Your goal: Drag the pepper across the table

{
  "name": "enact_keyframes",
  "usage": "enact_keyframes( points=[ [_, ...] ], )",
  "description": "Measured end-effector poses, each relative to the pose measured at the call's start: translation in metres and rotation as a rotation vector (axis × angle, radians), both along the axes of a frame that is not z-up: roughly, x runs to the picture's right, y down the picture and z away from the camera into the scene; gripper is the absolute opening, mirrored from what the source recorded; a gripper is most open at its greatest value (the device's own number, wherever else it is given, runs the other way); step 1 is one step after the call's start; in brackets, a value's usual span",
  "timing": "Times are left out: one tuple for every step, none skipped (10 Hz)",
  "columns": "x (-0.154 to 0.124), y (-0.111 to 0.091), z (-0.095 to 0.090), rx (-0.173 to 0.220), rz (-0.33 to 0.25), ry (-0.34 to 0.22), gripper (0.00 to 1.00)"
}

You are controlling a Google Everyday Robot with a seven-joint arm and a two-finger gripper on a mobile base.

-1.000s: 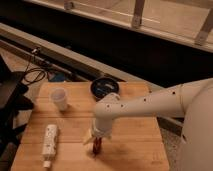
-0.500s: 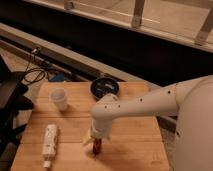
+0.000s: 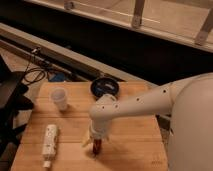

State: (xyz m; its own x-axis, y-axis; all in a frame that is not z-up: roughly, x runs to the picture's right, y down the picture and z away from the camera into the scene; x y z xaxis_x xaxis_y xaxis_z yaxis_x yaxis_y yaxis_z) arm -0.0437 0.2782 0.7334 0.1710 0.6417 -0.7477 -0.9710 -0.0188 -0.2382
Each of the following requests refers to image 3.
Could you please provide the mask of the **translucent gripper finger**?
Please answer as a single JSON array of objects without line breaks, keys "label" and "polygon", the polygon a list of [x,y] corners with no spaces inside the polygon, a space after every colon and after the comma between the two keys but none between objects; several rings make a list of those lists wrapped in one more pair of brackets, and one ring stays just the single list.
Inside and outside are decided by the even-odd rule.
[{"label": "translucent gripper finger", "polygon": [[105,137],[105,138],[102,139],[102,144],[104,144],[104,143],[106,143],[108,141],[109,141],[109,137]]}]

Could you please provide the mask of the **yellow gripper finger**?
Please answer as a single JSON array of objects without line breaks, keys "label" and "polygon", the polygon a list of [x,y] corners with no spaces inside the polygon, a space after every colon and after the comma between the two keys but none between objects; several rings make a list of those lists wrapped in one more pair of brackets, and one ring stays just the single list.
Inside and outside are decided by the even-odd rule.
[{"label": "yellow gripper finger", "polygon": [[90,131],[87,131],[82,139],[82,146],[86,147],[88,144],[93,142],[93,137],[91,136]]}]

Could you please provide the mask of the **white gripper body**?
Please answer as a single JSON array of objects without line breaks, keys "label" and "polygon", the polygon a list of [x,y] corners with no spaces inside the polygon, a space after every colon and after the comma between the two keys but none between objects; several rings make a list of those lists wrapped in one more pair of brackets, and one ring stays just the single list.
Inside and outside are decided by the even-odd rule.
[{"label": "white gripper body", "polygon": [[100,140],[108,137],[108,123],[94,123],[89,126],[89,135],[92,139]]}]

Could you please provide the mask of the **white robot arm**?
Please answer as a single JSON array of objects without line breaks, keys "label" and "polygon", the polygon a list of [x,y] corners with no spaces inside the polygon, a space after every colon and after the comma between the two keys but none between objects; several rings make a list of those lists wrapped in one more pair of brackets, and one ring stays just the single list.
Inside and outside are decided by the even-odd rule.
[{"label": "white robot arm", "polygon": [[171,116],[168,171],[213,171],[213,72],[152,88],[118,100],[107,93],[89,110],[85,145],[109,135],[121,117]]}]

